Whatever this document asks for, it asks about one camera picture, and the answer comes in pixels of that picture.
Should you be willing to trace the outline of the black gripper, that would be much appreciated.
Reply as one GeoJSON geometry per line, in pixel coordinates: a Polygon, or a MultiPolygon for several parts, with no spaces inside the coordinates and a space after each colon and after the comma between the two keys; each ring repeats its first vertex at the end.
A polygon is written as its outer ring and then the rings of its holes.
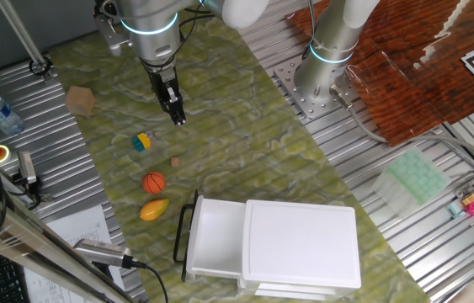
{"type": "Polygon", "coordinates": [[[152,91],[157,95],[158,101],[163,104],[165,111],[170,115],[175,125],[186,122],[184,102],[178,90],[174,63],[153,64],[148,60],[141,60],[141,64],[148,73],[152,91]]]}

